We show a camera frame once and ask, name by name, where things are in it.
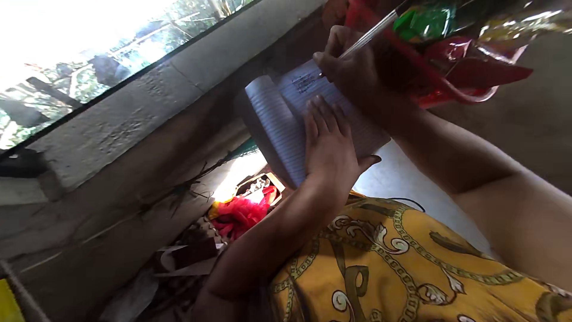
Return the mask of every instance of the wire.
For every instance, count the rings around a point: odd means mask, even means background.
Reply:
[[[415,201],[415,200],[411,200],[411,199],[407,199],[407,198],[389,198],[391,200],[405,200],[405,201],[409,201],[412,202],[414,204],[416,204],[419,208],[421,208],[422,212],[425,212],[425,208],[423,208],[422,205],[419,204],[419,202]]]

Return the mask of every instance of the plastic bag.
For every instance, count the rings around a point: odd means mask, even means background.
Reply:
[[[480,30],[479,40],[499,50],[510,50],[525,46],[536,36],[549,32],[572,33],[569,4],[531,1],[520,12],[498,15],[487,21]]]

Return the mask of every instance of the window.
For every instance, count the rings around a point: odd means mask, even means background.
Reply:
[[[3,1],[0,149],[26,140],[252,1]]]

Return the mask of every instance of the yellow object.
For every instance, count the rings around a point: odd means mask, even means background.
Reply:
[[[496,262],[425,213],[377,198],[354,197],[286,262],[270,294],[277,318],[290,322],[572,319],[572,294]]]
[[[8,281],[0,280],[0,321],[25,322]]]

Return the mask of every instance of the lined paper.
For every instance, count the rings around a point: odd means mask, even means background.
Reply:
[[[306,177],[303,124],[296,120],[269,76],[255,79],[245,91],[288,175],[299,187]]]
[[[339,105],[348,117],[352,129],[353,146],[358,157],[374,154],[390,141],[389,135],[367,120],[333,83],[328,82],[326,78],[320,78],[319,74],[320,69],[314,60],[310,60],[284,75],[278,82],[278,89],[286,104],[290,106],[291,110],[292,107],[295,109],[294,114],[298,114],[295,115],[295,118],[299,120],[302,118],[307,110],[306,102],[309,99],[316,95],[322,95],[326,102],[331,105]]]
[[[320,94],[348,117],[358,157],[375,153],[390,137],[363,115],[326,78],[314,61],[284,75],[276,85],[269,76],[252,81],[245,91],[284,168],[296,187],[305,179],[306,102]]]

